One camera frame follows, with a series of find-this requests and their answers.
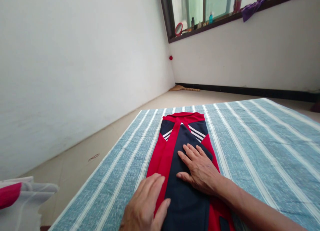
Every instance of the blue bottle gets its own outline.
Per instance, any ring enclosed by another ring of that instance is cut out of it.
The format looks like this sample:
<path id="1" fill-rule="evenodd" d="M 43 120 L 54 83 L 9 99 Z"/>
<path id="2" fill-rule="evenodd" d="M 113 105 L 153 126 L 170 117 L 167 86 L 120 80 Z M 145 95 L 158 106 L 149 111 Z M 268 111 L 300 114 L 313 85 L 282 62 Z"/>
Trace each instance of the blue bottle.
<path id="1" fill-rule="evenodd" d="M 213 15 L 212 12 L 210 12 L 210 16 L 209 16 L 209 24 L 213 23 Z"/>

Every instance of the broom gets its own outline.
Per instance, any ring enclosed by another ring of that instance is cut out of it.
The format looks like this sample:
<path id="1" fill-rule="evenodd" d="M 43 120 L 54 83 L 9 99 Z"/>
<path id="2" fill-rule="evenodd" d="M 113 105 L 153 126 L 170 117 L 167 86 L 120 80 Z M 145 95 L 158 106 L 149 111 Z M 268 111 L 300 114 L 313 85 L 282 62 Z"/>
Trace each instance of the broom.
<path id="1" fill-rule="evenodd" d="M 169 91 L 176 91 L 176 90 L 191 90 L 191 91 L 200 91 L 199 89 L 193 89 L 193 88 L 184 88 L 181 85 L 176 85 L 175 87 L 169 89 Z"/>

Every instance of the white wall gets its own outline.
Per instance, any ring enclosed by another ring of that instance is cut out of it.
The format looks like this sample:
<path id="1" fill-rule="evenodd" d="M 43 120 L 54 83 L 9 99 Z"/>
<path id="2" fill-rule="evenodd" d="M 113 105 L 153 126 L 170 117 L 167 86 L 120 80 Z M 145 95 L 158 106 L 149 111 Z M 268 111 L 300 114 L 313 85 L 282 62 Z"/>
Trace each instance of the white wall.
<path id="1" fill-rule="evenodd" d="M 160 0 L 0 0 L 0 180 L 174 86 Z"/>
<path id="2" fill-rule="evenodd" d="M 319 0 L 291 0 L 169 44 L 177 83 L 320 89 Z"/>

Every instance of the bottle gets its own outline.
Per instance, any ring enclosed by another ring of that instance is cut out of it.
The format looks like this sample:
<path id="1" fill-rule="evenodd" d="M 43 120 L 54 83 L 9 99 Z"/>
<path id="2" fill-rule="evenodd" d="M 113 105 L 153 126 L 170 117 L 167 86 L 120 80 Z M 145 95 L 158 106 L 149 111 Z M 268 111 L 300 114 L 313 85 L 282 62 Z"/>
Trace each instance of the bottle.
<path id="1" fill-rule="evenodd" d="M 213 15 L 212 12 L 210 12 L 210 16 L 209 16 L 209 24 L 213 23 Z"/>
<path id="2" fill-rule="evenodd" d="M 194 30 L 194 18 L 192 18 L 192 20 L 191 20 L 191 28 L 192 28 L 192 30 Z"/>

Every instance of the window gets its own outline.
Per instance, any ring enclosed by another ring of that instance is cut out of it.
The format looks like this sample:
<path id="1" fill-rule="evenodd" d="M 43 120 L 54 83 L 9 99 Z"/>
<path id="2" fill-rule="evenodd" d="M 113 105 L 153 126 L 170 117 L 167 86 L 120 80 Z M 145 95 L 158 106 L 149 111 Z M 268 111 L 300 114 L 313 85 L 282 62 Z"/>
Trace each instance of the window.
<path id="1" fill-rule="evenodd" d="M 161 0 L 169 43 L 241 18 L 241 10 L 259 0 Z M 259 10 L 288 0 L 267 0 Z M 182 23 L 182 35 L 175 27 Z"/>

